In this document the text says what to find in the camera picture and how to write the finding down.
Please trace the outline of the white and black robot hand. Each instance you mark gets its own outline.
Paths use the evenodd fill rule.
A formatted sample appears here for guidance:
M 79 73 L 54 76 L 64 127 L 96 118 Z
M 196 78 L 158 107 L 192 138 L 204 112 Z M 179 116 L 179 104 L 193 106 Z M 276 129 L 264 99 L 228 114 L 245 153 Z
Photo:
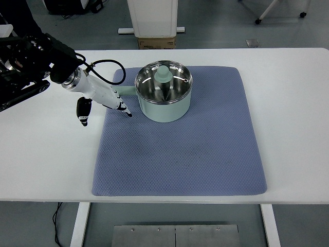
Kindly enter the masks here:
M 93 101 L 132 117 L 130 110 L 117 91 L 110 85 L 102 83 L 96 77 L 82 76 L 80 79 L 76 79 L 70 91 L 82 94 L 82 97 L 77 101 L 76 114 L 80 123 L 85 127 L 87 126 Z

